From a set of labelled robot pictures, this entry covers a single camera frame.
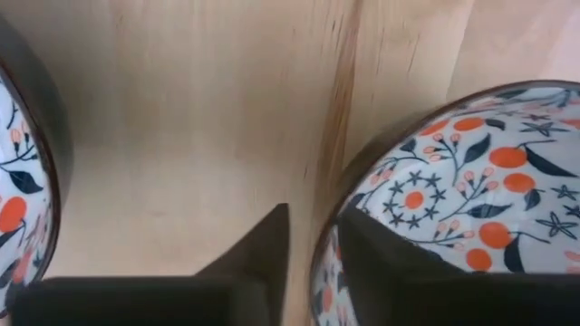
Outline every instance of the dark brown bowl rim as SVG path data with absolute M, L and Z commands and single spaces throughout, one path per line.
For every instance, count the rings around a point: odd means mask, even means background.
M 445 114 L 447 112 L 450 112 L 454 109 L 457 109 L 457 107 L 459 107 L 461 104 L 465 104 L 467 102 L 479 100 L 481 98 L 489 97 L 491 95 L 499 94 L 499 93 L 506 92 L 506 91 L 520 90 L 522 88 L 532 89 L 532 88 L 547 88 L 547 87 L 555 87 L 555 88 L 563 88 L 563 89 L 568 89 L 568 90 L 580 91 L 580 82 L 563 81 L 563 80 L 528 80 L 528 81 L 516 81 L 516 82 L 506 83 L 506 84 L 502 84 L 502 85 L 491 87 L 491 88 L 486 88 L 483 91 L 477 91 L 477 92 L 472 93 L 470 95 L 464 96 L 462 98 L 454 100 L 448 104 L 444 104 L 443 106 L 438 107 L 437 109 L 426 113 L 426 115 L 423 118 L 419 119 L 416 122 L 413 122 L 407 129 L 400 131 L 399 135 L 397 137 L 393 138 L 393 141 L 390 141 L 389 144 L 384 147 L 385 150 L 382 150 L 381 152 L 365 153 L 364 149 L 361 150 L 354 157 L 354 159 L 351 162 L 356 161 L 357 158 L 359 158 L 363 155 L 372 155 L 372 160 L 371 160 L 372 163 L 365 168 L 360 168 L 361 171 L 355 174 L 357 181 L 353 182 L 352 185 L 348 186 L 346 191 L 342 192 L 342 194 L 339 196 L 339 201 L 333 206 L 331 214 L 328 217 L 326 217 L 326 221 L 324 222 L 324 225 L 322 227 L 320 235 L 318 236 L 318 239 L 316 240 L 316 245 L 314 246 L 313 258 L 312 258 L 311 263 L 310 263 L 309 285 L 308 285 L 308 294 L 307 294 L 308 295 L 309 309 L 311 312 L 311 317 L 312 318 L 316 317 L 314 315 L 314 296 L 313 296 L 313 292 L 314 292 L 313 284 L 314 284 L 314 278 L 315 278 L 314 273 L 315 273 L 315 269 L 316 269 L 317 265 L 321 262 L 321 258 L 323 256 L 323 254 L 325 253 L 328 235 L 329 235 L 331 229 L 337 223 L 338 212 L 340 211 L 341 207 L 343 206 L 344 201 L 360 185 L 360 183 L 362 182 L 361 180 L 363 180 L 363 178 L 368 174 L 369 169 L 372 167 L 372 165 L 379 158 L 381 158 L 381 156 L 383 156 L 386 152 L 391 150 L 397 144 L 400 144 L 401 142 L 403 142 L 409 136 L 415 134 L 417 131 L 426 127 L 431 121 L 435 120 L 440 115 Z M 397 131 L 387 130 L 387 131 L 384 131 L 384 132 L 380 133 L 379 135 L 375 136 L 373 139 L 377 139 L 381 135 L 384 135 L 385 133 L 393 133 L 393 132 L 397 132 Z M 343 174 L 346 174 L 347 171 L 350 171 L 352 169 L 353 169 L 353 166 L 351 163 L 346 167 Z
M 23 96 L 20 91 L 22 88 L 18 83 L 16 76 L 12 74 L 10 69 L 8 69 L 5 62 L 0 59 L 0 75 L 5 74 L 5 86 L 8 92 L 13 97 L 14 100 L 19 101 L 21 111 L 23 113 L 24 119 L 28 122 L 30 128 L 31 137 L 36 144 L 39 151 L 39 160 L 44 170 L 46 171 L 49 179 L 49 185 L 51 189 L 51 206 L 52 206 L 52 226 L 51 233 L 49 234 L 48 243 L 46 245 L 46 253 L 41 261 L 36 275 L 34 276 L 32 282 L 37 282 L 42 279 L 50 262 L 53 260 L 54 252 L 56 250 L 56 244 L 58 242 L 58 235 L 61 228 L 61 214 L 62 214 L 62 199 L 59 188 L 59 178 L 54 165 L 53 153 L 50 150 L 50 146 L 42 128 L 38 123 L 38 119 L 33 115 L 30 110 L 31 105 Z M 0 313 L 0 318 L 3 318 L 6 311 Z

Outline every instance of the ceramic bowl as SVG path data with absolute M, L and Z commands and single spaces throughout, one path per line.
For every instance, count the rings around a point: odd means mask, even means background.
M 53 256 L 72 143 L 51 79 L 0 18 L 0 313 Z
M 580 84 L 525 81 L 455 101 L 378 141 L 316 248 L 314 320 L 358 324 L 336 226 L 347 204 L 463 271 L 579 273 L 579 129 Z

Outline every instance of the navy star motif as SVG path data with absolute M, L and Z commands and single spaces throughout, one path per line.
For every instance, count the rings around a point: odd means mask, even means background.
M 536 115 L 536 114 L 528 114 L 527 117 L 524 117 L 526 119 L 531 119 L 532 121 L 538 121 L 538 120 L 550 120 L 548 118 L 549 116 L 544 114 L 544 115 Z
M 435 210 L 435 206 L 433 206 L 431 208 L 425 207 L 425 215 L 423 217 L 428 217 L 432 221 L 433 216 L 435 214 L 438 214 L 438 213 L 439 213 L 439 211 Z
M 395 181 L 395 185 L 390 187 L 389 190 L 392 191 L 393 194 L 396 194 L 398 192 L 402 193 L 402 186 L 403 184 L 400 184 L 398 181 Z
M 420 218 L 417 218 L 417 216 L 413 214 L 411 220 L 407 221 L 407 223 L 409 224 L 409 229 L 411 230 L 413 227 L 419 227 L 420 220 L 421 220 Z
M 550 131 L 563 131 L 568 132 L 568 129 L 561 129 L 561 128 L 554 128 L 552 125 L 554 122 L 546 122 L 542 124 L 530 123 L 530 122 L 522 122 L 522 124 L 528 126 L 529 128 L 525 128 L 520 130 L 521 132 L 539 132 L 546 137 L 550 137 Z
M 441 180 L 441 177 L 437 177 L 435 173 L 433 173 L 431 177 L 425 177 L 423 180 L 427 182 L 425 188 L 428 188 L 429 186 L 437 187 L 437 181 Z
M 399 223 L 403 223 L 403 222 L 405 222 L 405 221 L 402 219 L 402 213 L 400 213 L 398 215 L 393 214 L 392 220 L 391 220 L 391 222 L 389 222 L 389 224 L 395 225 L 395 227 L 397 227 L 397 226 L 399 226 Z
M 558 193 L 558 199 L 568 197 L 572 200 L 576 200 L 575 195 L 580 194 L 579 191 L 574 191 L 574 190 L 568 189 L 567 185 L 562 185 L 559 189 L 558 188 L 550 188 L 550 189 L 552 189 Z
M 447 189 L 439 190 L 439 189 L 435 188 L 435 194 L 429 196 L 429 198 L 435 199 L 435 204 L 437 204 L 437 202 L 439 200 L 447 199 L 445 196 L 443 196 L 446 191 L 447 191 Z
M 387 203 L 384 202 L 382 203 L 382 205 L 384 206 L 384 209 L 382 210 L 383 213 L 386 213 L 387 211 L 392 212 L 392 209 L 395 208 L 398 204 L 397 203 L 393 203 L 392 201 Z
M 414 186 L 417 186 L 417 181 L 422 180 L 422 177 L 419 176 L 420 173 L 421 173 L 420 170 L 417 171 L 417 173 L 409 172 L 411 176 L 409 177 L 409 180 L 407 180 L 407 182 L 412 182 Z
M 574 207 L 569 207 L 566 205 L 563 205 L 565 209 L 567 209 L 568 211 L 565 212 L 566 215 L 571 215 L 571 216 L 576 216 L 578 218 L 580 218 L 580 206 L 576 205 Z
M 550 212 L 550 220 L 549 221 L 537 219 L 536 222 L 538 222 L 541 225 L 548 226 L 550 228 L 550 231 L 548 232 L 548 235 L 550 237 L 554 237 L 561 232 L 564 235 L 566 235 L 574 240 L 578 240 L 578 238 L 572 232 L 570 232 L 570 230 L 568 230 L 569 228 L 577 227 L 578 223 L 576 223 L 576 222 L 560 222 L 560 219 L 558 218 L 558 216 L 554 212 Z

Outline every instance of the bowl rim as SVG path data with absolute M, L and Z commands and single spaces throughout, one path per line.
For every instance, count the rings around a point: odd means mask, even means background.
M 521 90 L 522 88 L 532 89 L 532 88 L 563 88 L 573 91 L 580 91 L 580 82 L 576 81 L 565 81 L 565 80 L 525 80 L 525 81 L 515 81 L 510 83 L 501 84 L 499 86 L 487 87 L 482 91 L 476 91 L 470 95 L 463 96 L 457 100 L 443 104 L 435 109 L 429 110 L 422 113 L 422 117 L 411 122 L 408 126 L 405 126 L 401 131 L 393 131 L 392 129 L 386 129 L 381 131 L 379 134 L 374 136 L 350 161 L 350 163 L 343 170 L 341 181 L 339 185 L 343 182 L 348 183 L 346 187 L 340 189 L 339 195 L 337 196 L 337 202 L 333 205 L 330 214 L 325 217 L 325 221 L 320 230 L 320 234 L 314 245 L 314 252 L 310 262 L 310 268 L 308 271 L 308 305 L 310 310 L 311 318 L 316 318 L 314 311 L 314 278 L 315 272 L 318 264 L 322 261 L 323 255 L 326 252 L 326 247 L 328 245 L 329 234 L 334 226 L 337 225 L 338 213 L 340 212 L 344 202 L 348 196 L 356 190 L 356 188 L 364 181 L 364 177 L 368 174 L 369 169 L 373 164 L 376 163 L 386 152 L 394 148 L 397 144 L 403 142 L 409 136 L 415 134 L 421 129 L 425 128 L 433 120 L 437 119 L 439 116 L 448 113 L 452 110 L 457 109 L 461 104 L 467 102 L 473 102 L 480 100 L 485 97 L 489 97 L 495 94 L 499 94 L 506 91 Z M 380 149 L 375 149 L 373 144 L 381 143 Z M 364 161 L 364 165 L 356 166 L 359 160 Z
M 61 228 L 61 217 L 62 217 L 62 196 L 60 192 L 60 184 L 58 178 L 58 172 L 56 170 L 55 162 L 53 159 L 53 153 L 50 150 L 48 139 L 46 138 L 38 118 L 34 116 L 33 111 L 30 109 L 33 106 L 31 101 L 27 101 L 21 92 L 21 86 L 19 84 L 16 76 L 10 71 L 5 61 L 0 58 L 0 76 L 4 77 L 5 87 L 8 93 L 12 96 L 14 101 L 18 101 L 20 105 L 23 117 L 28 123 L 30 128 L 30 136 L 33 138 L 34 143 L 39 152 L 39 161 L 48 175 L 48 183 L 51 190 L 51 232 L 48 235 L 48 242 L 46 244 L 46 252 L 44 258 L 34 275 L 32 282 L 37 282 L 43 278 L 50 262 L 53 260 L 54 252 L 56 251 L 56 245 L 58 243 L 59 231 Z M 0 313 L 0 318 L 3 318 L 7 314 L 7 310 Z

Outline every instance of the wooden table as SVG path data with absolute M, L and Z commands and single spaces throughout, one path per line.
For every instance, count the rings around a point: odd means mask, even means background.
M 285 325 L 343 166 L 488 86 L 580 80 L 575 0 L 3 0 L 70 110 L 49 275 L 189 274 L 292 209 Z

